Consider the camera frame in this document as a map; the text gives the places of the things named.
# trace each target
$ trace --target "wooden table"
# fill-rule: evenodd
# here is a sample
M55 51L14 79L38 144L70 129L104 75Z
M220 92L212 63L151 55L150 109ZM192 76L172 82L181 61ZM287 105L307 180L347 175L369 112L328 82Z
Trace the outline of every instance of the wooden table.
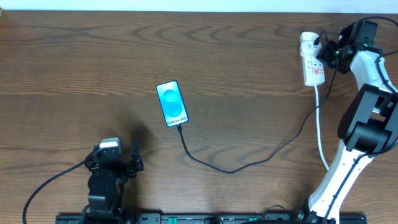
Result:
M190 122L192 154L224 169L267 158L298 130L314 107L303 85L299 36L328 31L359 14L6 11L0 19L0 223L20 223L31 193L79 163L103 138L120 137L128 154L141 142L145 170L127 184L128 208L182 212L263 212L302 206L326 171L315 117L273 160L233 175L191 161L178 132L167 128L155 86L176 79ZM376 43L398 48L398 29L379 21ZM398 55L387 58L398 83ZM326 71L321 97L331 70ZM358 91L339 74L322 108L329 164L338 123ZM359 176L342 211L369 223L396 223L398 150L379 156ZM88 203L90 172L81 167L44 188L29 223L54 223Z

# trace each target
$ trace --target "phone screen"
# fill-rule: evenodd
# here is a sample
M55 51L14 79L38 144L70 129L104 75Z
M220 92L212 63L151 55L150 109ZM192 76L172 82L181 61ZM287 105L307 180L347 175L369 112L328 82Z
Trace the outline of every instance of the phone screen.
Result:
M188 114L176 80L156 87L167 127L188 122Z

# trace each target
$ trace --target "white cable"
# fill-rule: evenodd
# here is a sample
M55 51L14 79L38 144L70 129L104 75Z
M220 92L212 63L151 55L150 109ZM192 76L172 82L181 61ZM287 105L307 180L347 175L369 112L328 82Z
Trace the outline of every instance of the white cable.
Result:
M319 106L318 87L316 85L314 85L313 87L315 89L315 101L317 103L317 106ZM323 162L323 165L325 165L326 170L329 170L328 163L326 162L325 157L323 156L323 151L322 151L321 125L319 123L319 108L317 108L317 136L318 136L319 155L321 156L321 160Z

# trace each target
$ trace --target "white background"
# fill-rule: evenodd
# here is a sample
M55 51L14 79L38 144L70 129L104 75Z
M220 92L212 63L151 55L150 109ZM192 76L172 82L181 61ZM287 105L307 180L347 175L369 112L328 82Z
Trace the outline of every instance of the white background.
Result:
M26 10L398 13L398 0L0 0Z

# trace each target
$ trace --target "smartphone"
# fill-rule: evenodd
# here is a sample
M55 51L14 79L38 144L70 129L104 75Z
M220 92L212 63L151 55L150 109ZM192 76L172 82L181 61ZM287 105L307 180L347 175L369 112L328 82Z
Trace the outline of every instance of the smartphone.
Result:
M188 113L176 80L158 85L156 91L167 127L188 122Z

